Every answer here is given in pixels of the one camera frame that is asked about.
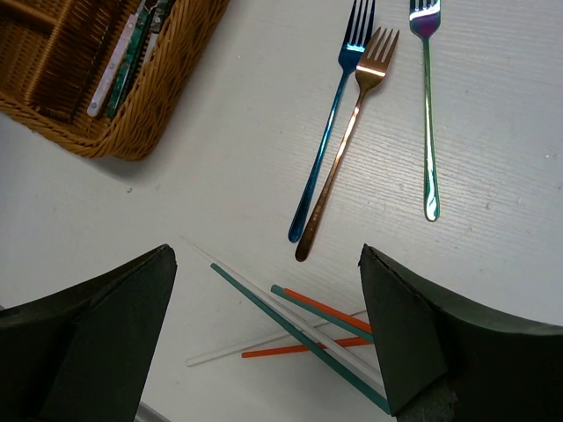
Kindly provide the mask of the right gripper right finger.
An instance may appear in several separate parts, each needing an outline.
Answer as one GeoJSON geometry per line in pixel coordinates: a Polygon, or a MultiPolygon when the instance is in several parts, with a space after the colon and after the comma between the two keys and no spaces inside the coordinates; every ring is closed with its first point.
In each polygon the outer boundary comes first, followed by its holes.
{"type": "Polygon", "coordinates": [[[364,245],[362,290],[399,421],[559,421],[562,329],[470,300],[364,245]]]}

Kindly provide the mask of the knife with pink handle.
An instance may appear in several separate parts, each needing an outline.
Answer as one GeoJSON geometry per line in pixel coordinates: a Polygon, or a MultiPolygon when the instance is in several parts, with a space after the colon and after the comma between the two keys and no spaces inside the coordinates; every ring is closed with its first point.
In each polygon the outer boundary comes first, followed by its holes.
{"type": "Polygon", "coordinates": [[[113,49],[109,62],[106,65],[103,75],[99,81],[99,84],[91,97],[91,102],[87,108],[87,114],[90,117],[97,117],[102,114],[103,110],[106,111],[107,101],[110,98],[113,84],[121,65],[121,61],[124,57],[128,42],[130,41],[131,35],[133,33],[137,18],[136,13],[139,8],[139,4],[136,12],[128,17],[128,20],[123,27],[120,38],[118,39],[115,48],[113,49]]]}

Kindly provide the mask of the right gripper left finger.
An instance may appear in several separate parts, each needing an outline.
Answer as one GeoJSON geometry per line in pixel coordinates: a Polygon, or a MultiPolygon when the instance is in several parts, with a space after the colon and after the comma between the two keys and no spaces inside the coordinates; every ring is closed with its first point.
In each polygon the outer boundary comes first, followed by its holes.
{"type": "Polygon", "coordinates": [[[132,421],[177,272],[167,244],[1,311],[3,421],[132,421]]]}

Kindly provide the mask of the copper metal fork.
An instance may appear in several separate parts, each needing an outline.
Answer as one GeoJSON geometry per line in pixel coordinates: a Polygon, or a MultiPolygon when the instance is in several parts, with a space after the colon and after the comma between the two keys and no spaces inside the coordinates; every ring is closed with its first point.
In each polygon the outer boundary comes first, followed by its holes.
{"type": "Polygon", "coordinates": [[[337,178],[338,170],[352,138],[356,123],[359,120],[364,100],[369,92],[373,91],[385,79],[398,44],[399,35],[399,29],[388,29],[379,26],[355,67],[355,80],[358,83],[359,95],[327,179],[296,247],[295,258],[298,262],[304,262],[310,255],[335,179],[337,178]]]}

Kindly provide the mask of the knife with green handle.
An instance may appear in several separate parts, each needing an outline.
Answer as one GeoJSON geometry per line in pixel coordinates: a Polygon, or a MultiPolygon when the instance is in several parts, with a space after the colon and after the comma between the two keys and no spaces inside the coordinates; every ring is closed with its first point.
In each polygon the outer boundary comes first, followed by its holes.
{"type": "Polygon", "coordinates": [[[106,104],[106,117],[116,116],[135,81],[142,52],[149,35],[158,35],[171,8],[172,1],[141,1],[136,22],[127,49],[106,104]]]}

